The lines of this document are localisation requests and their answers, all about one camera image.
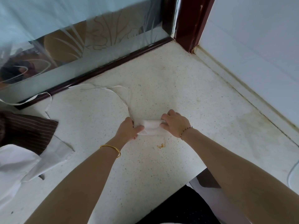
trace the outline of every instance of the food stain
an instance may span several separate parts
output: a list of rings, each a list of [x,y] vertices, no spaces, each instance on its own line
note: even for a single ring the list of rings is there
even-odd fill
[[[164,138],[164,144],[162,143],[161,146],[157,145],[158,148],[165,148],[166,147],[166,140]]]

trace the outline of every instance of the person's right hand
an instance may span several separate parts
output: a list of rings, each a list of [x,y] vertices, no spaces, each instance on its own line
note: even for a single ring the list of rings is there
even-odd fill
[[[166,123],[161,123],[160,127],[170,132],[173,136],[180,138],[184,129],[191,127],[189,120],[181,116],[180,113],[170,109],[167,114],[163,114],[161,119]]]

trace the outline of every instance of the forearm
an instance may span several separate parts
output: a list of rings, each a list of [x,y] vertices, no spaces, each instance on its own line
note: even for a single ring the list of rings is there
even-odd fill
[[[126,142],[114,137],[106,144],[121,150]],[[62,180],[26,224],[87,223],[117,156],[118,151],[111,147],[97,150]]]
[[[295,223],[299,196],[253,163],[195,129],[182,139],[200,156],[226,195],[254,223]]]

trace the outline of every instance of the gold bracelet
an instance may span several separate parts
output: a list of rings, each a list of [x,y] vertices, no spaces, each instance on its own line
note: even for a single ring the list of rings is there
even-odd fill
[[[103,146],[108,146],[108,147],[114,148],[116,151],[118,151],[119,156],[118,156],[117,158],[119,158],[119,157],[121,156],[121,151],[119,151],[116,147],[111,146],[111,145],[101,145],[101,146],[99,147],[99,149],[100,149],[101,147],[103,147]]]
[[[192,126],[191,126],[191,127],[187,127],[186,129],[189,129],[189,128],[194,129]],[[181,133],[181,139],[182,139],[182,134],[183,134],[183,132],[184,132],[186,129],[184,129],[184,130],[182,131],[182,133]]]

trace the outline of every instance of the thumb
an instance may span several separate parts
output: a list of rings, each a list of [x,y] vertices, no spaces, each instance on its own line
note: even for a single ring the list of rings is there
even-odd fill
[[[164,130],[167,130],[168,132],[170,131],[169,125],[167,123],[161,123],[160,127],[163,128]]]
[[[144,130],[144,126],[138,126],[138,127],[135,127],[134,129],[135,129],[136,134],[138,134]]]

